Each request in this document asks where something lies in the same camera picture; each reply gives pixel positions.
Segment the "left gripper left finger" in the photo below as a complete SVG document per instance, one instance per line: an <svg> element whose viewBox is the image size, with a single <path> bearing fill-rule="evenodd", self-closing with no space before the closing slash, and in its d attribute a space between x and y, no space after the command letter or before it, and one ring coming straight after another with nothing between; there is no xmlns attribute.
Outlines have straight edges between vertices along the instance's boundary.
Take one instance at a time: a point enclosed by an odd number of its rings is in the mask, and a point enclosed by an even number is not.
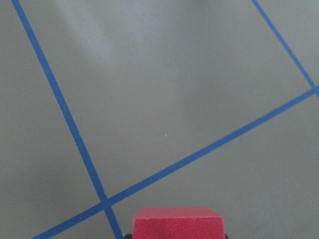
<svg viewBox="0 0 319 239"><path fill-rule="evenodd" d="M126 234L124 236L124 239L133 239L133 235L132 234Z"/></svg>

